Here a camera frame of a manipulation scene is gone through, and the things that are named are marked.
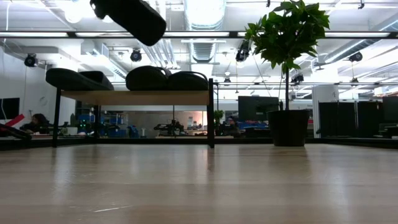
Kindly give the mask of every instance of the black bag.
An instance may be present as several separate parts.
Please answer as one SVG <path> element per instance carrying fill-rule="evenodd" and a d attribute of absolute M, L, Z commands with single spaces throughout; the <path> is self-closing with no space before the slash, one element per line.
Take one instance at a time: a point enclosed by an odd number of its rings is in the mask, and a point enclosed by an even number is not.
<path fill-rule="evenodd" d="M 207 77 L 199 72 L 177 72 L 169 76 L 169 90 L 208 90 Z"/>
<path fill-rule="evenodd" d="M 171 72 L 164 68 L 153 66 L 138 67 L 127 74 L 126 86 L 131 91 L 167 90 L 169 75 L 171 75 Z"/>
<path fill-rule="evenodd" d="M 0 124 L 0 137 L 6 137 L 6 136 L 14 136 L 15 138 L 23 140 L 32 139 L 32 136 L 24 131 L 20 131 L 16 128 L 7 126 L 5 124 Z"/>
<path fill-rule="evenodd" d="M 102 72 L 85 72 L 82 75 L 66 68 L 51 68 L 46 73 L 45 81 L 66 91 L 114 90 Z"/>

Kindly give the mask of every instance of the white pillar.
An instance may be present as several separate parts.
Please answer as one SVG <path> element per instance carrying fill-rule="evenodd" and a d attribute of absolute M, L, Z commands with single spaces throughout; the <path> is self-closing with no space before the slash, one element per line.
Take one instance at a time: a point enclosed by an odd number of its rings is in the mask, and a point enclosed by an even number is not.
<path fill-rule="evenodd" d="M 321 85 L 312 87 L 312 105 L 313 105 L 313 136 L 320 138 L 317 131 L 320 129 L 319 103 L 337 102 L 339 98 L 337 85 Z"/>

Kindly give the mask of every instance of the red object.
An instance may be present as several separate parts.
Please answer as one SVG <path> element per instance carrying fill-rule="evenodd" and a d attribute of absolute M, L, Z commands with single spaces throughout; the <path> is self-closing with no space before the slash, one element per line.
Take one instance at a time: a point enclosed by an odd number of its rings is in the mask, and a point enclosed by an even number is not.
<path fill-rule="evenodd" d="M 17 123 L 20 123 L 24 118 L 25 118 L 25 116 L 23 114 L 20 114 L 16 118 L 8 121 L 5 125 L 12 127 L 12 126 L 16 125 Z"/>

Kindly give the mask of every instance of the plant stem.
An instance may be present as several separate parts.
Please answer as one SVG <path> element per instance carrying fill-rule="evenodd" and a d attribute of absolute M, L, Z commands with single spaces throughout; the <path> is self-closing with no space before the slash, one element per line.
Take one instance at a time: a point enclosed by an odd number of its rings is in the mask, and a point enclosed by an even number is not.
<path fill-rule="evenodd" d="M 286 109 L 289 110 L 289 68 L 286 68 L 286 89 L 285 89 L 285 98 L 286 98 Z"/>

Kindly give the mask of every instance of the wooden shelf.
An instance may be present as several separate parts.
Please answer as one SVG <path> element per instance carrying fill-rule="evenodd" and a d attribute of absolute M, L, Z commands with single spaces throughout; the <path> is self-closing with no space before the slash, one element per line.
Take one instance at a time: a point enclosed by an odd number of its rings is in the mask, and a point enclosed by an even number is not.
<path fill-rule="evenodd" d="M 93 105 L 208 105 L 209 91 L 63 91 Z"/>

